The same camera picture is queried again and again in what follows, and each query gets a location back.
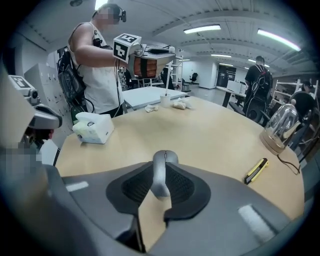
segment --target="man in white tank top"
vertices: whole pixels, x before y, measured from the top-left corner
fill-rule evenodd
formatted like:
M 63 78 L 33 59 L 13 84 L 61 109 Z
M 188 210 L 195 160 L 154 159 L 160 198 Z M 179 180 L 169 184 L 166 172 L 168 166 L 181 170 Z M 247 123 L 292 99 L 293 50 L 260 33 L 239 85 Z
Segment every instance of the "man in white tank top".
M 90 22 L 79 24 L 72 32 L 68 40 L 73 63 L 78 68 L 78 73 L 83 77 L 86 85 L 84 97 L 88 112 L 96 114 L 110 114 L 119 116 L 123 114 L 124 102 L 121 86 L 116 84 L 114 67 L 116 59 L 111 49 L 101 47 L 107 43 L 101 31 L 109 26 L 118 24 L 120 20 L 120 8 L 116 4 L 102 5 L 92 16 Z M 101 42 L 101 47 L 93 45 L 94 40 Z M 126 63 L 120 62 L 120 66 L 126 67 Z M 140 58 L 134 62 L 134 73 L 141 76 Z M 155 76 L 157 62 L 151 60 L 147 64 L 147 75 Z

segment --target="black backpack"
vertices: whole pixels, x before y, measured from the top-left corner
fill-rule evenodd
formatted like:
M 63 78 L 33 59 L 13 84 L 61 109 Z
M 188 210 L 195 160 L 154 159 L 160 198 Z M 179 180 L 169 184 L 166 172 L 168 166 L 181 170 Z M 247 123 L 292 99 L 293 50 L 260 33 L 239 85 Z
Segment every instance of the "black backpack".
M 266 102 L 271 92 L 273 78 L 269 70 L 265 69 L 265 67 L 255 66 L 260 71 L 260 75 L 257 80 L 252 83 L 252 96 L 253 98 Z
M 75 101 L 80 104 L 79 100 L 84 96 L 86 85 L 83 82 L 83 78 L 78 74 L 80 65 L 78 68 L 75 68 L 71 54 L 67 48 L 58 60 L 57 66 L 59 83 L 66 100 L 70 104 L 74 104 Z

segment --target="headset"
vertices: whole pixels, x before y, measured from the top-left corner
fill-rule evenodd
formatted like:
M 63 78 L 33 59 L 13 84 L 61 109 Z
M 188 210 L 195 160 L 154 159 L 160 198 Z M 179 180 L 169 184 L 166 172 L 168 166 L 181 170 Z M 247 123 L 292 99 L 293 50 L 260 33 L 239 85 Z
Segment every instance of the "headset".
M 96 10 L 94 12 L 94 14 L 92 15 L 92 18 L 100 11 L 106 8 L 112 8 L 113 9 L 113 19 L 116 20 L 117 22 L 119 22 L 120 20 L 122 20 L 122 22 L 126 22 L 127 21 L 127 12 L 125 10 L 123 10 L 119 5 L 115 4 L 115 3 L 106 3 L 104 5 L 102 5 L 98 10 Z

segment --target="white ceiling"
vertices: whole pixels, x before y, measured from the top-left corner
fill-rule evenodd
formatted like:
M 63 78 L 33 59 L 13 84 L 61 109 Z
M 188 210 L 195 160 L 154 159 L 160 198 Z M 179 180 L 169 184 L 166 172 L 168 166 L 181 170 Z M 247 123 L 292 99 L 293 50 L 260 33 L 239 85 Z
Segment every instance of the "white ceiling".
M 44 0 L 21 23 L 18 31 L 45 50 L 66 45 L 73 28 L 91 19 L 95 0 L 71 7 L 70 0 Z M 274 74 L 317 71 L 311 60 L 311 42 L 303 24 L 287 7 L 271 0 L 109 0 L 126 10 L 127 22 L 104 36 L 111 42 L 120 33 L 142 36 L 152 44 L 173 45 L 191 58 L 212 53 L 232 58 L 218 62 L 249 67 L 261 55 Z M 219 24 L 221 30 L 185 34 L 184 29 Z M 286 38 L 302 50 L 257 34 L 258 29 Z

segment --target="straw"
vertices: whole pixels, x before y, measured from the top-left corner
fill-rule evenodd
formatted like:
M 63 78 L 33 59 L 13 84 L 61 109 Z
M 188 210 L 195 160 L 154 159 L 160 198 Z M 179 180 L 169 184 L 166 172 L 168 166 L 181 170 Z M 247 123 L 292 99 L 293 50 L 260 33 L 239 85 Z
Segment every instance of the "straw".
M 165 96 L 167 96 L 167 94 L 168 94 L 168 86 L 169 86 L 169 78 L 170 78 L 170 72 L 171 72 L 171 64 L 172 64 L 172 61 L 169 63 L 169 66 L 168 66 L 168 74 L 166 76 Z

